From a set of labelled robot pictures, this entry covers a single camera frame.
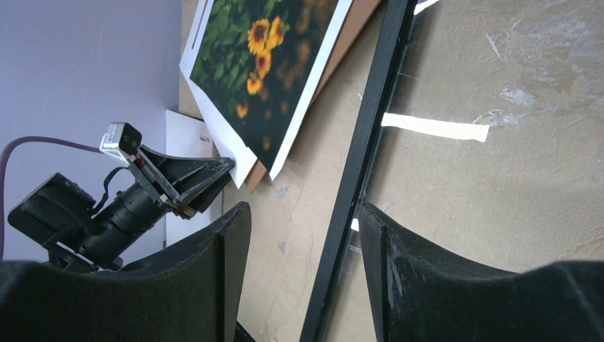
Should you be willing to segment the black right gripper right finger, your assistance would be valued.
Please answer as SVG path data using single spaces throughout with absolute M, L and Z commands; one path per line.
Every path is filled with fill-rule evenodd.
M 358 209 L 379 341 L 601 341 L 603 263 L 557 261 L 514 273 L 466 259 Z

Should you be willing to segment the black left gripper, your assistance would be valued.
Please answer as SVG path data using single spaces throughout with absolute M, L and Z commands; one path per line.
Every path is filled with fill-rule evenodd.
M 235 167 L 229 157 L 175 157 L 154 151 L 142 144 L 142 134 L 129 123 L 109 124 L 100 151 L 123 162 L 159 208 L 183 219 L 206 212 Z

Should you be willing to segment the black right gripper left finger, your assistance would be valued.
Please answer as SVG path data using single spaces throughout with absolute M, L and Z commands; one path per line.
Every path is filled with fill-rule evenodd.
M 240 202 L 120 271 L 1 264 L 3 341 L 248 341 L 237 322 L 251 239 Z

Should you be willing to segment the brown frame backing board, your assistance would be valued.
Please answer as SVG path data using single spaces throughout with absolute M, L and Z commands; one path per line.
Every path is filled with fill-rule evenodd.
M 380 0 L 352 1 L 309 106 L 312 106 L 380 3 Z

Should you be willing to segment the black picture frame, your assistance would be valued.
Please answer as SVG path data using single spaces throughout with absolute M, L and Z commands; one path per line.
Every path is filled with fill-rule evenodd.
M 324 341 L 326 337 L 353 235 L 351 225 L 373 167 L 381 120 L 404 59 L 416 5 L 416 1 L 388 1 L 385 7 L 300 341 Z

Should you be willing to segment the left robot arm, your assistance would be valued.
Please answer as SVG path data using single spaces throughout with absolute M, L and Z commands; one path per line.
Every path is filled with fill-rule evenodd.
M 117 271 L 123 265 L 121 254 L 166 214 L 188 220 L 205 212 L 235 166 L 228 157 L 155 152 L 126 122 L 111 123 L 99 149 L 121 160 L 135 179 L 114 199 L 104 194 L 95 200 L 56 173 L 9 212 L 9 224 L 40 244 L 56 268 Z

